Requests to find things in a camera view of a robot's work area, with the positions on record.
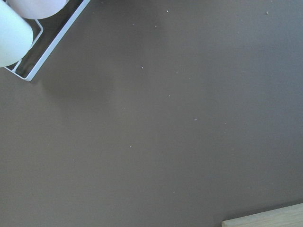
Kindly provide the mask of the pastel pink cup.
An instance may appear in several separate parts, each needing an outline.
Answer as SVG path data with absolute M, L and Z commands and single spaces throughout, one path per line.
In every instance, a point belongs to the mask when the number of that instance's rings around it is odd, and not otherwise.
M 58 13 L 67 0 L 7 0 L 8 5 L 26 19 L 44 19 Z

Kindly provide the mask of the white cup rack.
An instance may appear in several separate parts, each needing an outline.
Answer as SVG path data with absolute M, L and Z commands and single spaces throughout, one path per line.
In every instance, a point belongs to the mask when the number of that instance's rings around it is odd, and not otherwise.
M 23 18 L 33 30 L 31 48 L 22 59 L 1 68 L 25 81 L 31 81 L 88 4 L 88 0 L 68 0 L 64 8 L 51 17 Z

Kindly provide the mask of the wooden cutting board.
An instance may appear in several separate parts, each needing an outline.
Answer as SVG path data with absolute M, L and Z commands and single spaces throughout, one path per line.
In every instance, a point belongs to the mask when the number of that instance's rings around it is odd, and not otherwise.
M 225 220 L 222 227 L 302 227 L 303 204 Z

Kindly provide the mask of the pastel green cup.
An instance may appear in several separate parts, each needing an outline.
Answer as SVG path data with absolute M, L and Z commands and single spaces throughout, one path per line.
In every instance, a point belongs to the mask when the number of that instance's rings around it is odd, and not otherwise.
M 4 1 L 0 2 L 0 66 L 22 59 L 33 42 L 31 26 Z

